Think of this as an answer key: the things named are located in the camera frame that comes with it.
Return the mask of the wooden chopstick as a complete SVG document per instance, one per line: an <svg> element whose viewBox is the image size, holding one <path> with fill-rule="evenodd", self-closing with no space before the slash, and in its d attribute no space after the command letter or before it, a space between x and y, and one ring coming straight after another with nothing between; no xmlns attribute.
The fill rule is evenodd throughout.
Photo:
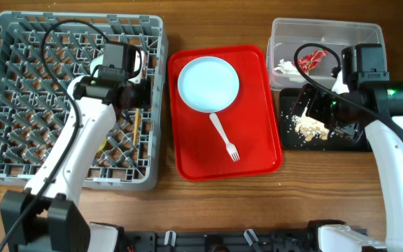
<svg viewBox="0 0 403 252"><path fill-rule="evenodd" d="M133 144L136 145L136 140L138 136L138 128L139 128L139 118L140 118L140 109L136 108L135 110L135 118L134 118L134 131L133 131Z"/></svg>

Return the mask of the yellow plastic cup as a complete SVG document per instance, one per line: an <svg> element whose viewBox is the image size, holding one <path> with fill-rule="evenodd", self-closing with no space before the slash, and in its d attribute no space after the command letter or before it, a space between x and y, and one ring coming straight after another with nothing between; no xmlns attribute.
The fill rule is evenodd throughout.
<svg viewBox="0 0 403 252"><path fill-rule="evenodd" d="M97 151L98 151L98 152L102 151L102 150L104 149L106 143L107 143L107 138L105 138L105 139L102 141L102 143L101 143L100 146L98 147L98 150L97 150Z"/></svg>

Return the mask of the red snack wrapper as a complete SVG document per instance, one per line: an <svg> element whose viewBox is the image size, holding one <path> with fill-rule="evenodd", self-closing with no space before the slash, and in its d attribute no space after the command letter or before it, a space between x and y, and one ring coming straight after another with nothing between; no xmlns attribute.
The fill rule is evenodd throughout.
<svg viewBox="0 0 403 252"><path fill-rule="evenodd" d="M321 63L322 59L328 55L328 51L324 51L323 49L315 50L303 58L298 59L297 63L300 69L307 74L310 70L316 68Z"/></svg>

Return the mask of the large light blue plate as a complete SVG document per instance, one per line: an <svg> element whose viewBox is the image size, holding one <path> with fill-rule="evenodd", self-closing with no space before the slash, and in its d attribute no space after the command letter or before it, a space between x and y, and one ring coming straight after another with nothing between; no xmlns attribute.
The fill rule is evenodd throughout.
<svg viewBox="0 0 403 252"><path fill-rule="evenodd" d="M179 73L177 89L191 109L215 113L236 100L239 76L229 62L219 57L198 57L188 62Z"/></svg>

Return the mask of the white plastic fork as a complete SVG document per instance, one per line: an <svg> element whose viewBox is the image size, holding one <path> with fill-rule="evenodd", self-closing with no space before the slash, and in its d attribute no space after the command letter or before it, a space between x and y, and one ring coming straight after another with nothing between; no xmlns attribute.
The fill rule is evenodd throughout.
<svg viewBox="0 0 403 252"><path fill-rule="evenodd" d="M220 137L224 141L226 151L229 154L229 156L231 157L231 159L234 162L239 161L240 160L239 152L236 149L236 146L229 141L229 139L228 139L223 127L222 127L222 124L221 124L218 116L215 113L210 113L209 118L210 118L211 122L213 123L213 126L215 127L215 129L219 133Z"/></svg>

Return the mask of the light green bowl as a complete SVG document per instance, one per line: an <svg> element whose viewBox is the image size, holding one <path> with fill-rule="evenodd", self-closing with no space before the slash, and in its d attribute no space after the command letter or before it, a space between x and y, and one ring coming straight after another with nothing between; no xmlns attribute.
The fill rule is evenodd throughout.
<svg viewBox="0 0 403 252"><path fill-rule="evenodd" d="M139 74L133 78L130 78L129 79L130 82L134 84L139 84L141 80L146 77L146 70L148 66L147 56L148 54L144 50L141 50L141 52L136 53L134 70L135 71L139 70ZM90 73L94 71L96 66L103 63L103 59L104 56L100 55L90 62Z"/></svg>

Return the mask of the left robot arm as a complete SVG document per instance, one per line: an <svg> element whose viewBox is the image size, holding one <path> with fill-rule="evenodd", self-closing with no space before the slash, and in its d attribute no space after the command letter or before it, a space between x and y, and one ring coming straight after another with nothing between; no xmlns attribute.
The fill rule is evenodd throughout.
<svg viewBox="0 0 403 252"><path fill-rule="evenodd" d="M123 227L88 223L78 209L83 182L122 111L149 107L149 78L139 82L81 76L66 90L72 110L59 138L24 190L0 203L0 251L133 251Z"/></svg>

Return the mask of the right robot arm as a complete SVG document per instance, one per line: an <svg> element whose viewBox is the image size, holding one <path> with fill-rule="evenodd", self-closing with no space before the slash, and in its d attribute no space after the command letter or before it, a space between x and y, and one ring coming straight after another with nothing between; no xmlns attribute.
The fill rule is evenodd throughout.
<svg viewBox="0 0 403 252"><path fill-rule="evenodd" d="M293 106L334 133L359 141L365 136L376 159L386 210L383 242L345 225L318 228L320 251L403 251L403 81L365 81L337 94L305 84Z"/></svg>

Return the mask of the black food waste tray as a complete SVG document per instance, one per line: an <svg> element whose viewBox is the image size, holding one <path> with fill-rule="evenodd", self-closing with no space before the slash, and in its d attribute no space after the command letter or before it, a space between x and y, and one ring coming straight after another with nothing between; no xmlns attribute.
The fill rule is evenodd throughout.
<svg viewBox="0 0 403 252"><path fill-rule="evenodd" d="M305 141L301 131L295 131L295 117L292 108L297 100L300 89L285 88L279 94L279 130L285 150L293 151L355 151L371 152L372 149L365 135L359 142L352 142L344 136L332 133L327 140L322 140L317 134L310 141Z"/></svg>

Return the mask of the grey dishwasher rack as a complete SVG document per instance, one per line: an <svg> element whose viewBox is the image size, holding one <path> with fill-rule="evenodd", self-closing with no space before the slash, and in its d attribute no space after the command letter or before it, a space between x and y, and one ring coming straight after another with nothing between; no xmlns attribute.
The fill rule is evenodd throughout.
<svg viewBox="0 0 403 252"><path fill-rule="evenodd" d="M151 107L123 112L92 161L84 185L98 190L150 190L157 183L160 116L169 42L156 15L0 13L0 185L23 186L41 168L71 105L62 90L90 74L106 39L148 56Z"/></svg>

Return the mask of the rice and peanut leftovers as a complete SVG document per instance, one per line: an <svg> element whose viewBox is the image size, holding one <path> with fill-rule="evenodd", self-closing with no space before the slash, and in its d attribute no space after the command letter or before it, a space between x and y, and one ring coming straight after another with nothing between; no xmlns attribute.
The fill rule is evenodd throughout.
<svg viewBox="0 0 403 252"><path fill-rule="evenodd" d="M326 141L329 138L330 131L320 121L310 118L306 115L307 109L301 116L293 115L291 121L292 129L299 135L303 142L309 142L314 139Z"/></svg>

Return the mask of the crumpled white tissue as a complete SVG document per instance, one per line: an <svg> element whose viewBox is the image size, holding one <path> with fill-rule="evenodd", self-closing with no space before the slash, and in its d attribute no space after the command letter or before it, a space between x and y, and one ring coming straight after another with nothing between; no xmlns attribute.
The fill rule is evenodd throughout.
<svg viewBox="0 0 403 252"><path fill-rule="evenodd" d="M284 59L281 59L277 66L274 68L274 71L280 73L280 74L296 74L299 75L299 72L297 68L295 67L295 64L291 61L287 61Z"/></svg>

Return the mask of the clear plastic bin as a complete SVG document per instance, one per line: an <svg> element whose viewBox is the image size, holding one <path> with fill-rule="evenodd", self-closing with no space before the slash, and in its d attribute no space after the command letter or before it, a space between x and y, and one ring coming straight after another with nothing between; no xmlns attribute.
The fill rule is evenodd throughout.
<svg viewBox="0 0 403 252"><path fill-rule="evenodd" d="M278 17L272 23L266 58L273 91L301 88L306 82L297 72L284 73L278 69L279 64L293 61L296 49L305 43L322 44L337 54L361 43L385 44L382 29L377 24Z"/></svg>

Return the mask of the red plastic tray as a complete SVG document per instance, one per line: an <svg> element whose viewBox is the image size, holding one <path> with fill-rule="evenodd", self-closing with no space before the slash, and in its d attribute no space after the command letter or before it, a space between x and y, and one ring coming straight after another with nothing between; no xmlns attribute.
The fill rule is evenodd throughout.
<svg viewBox="0 0 403 252"><path fill-rule="evenodd" d="M239 76L239 93L226 109L215 112L240 160L234 162L209 118L181 99L178 76L190 61L204 56L229 62ZM255 45L182 50L168 62L171 123L178 173L189 181L269 174L280 168L283 151L264 62Z"/></svg>

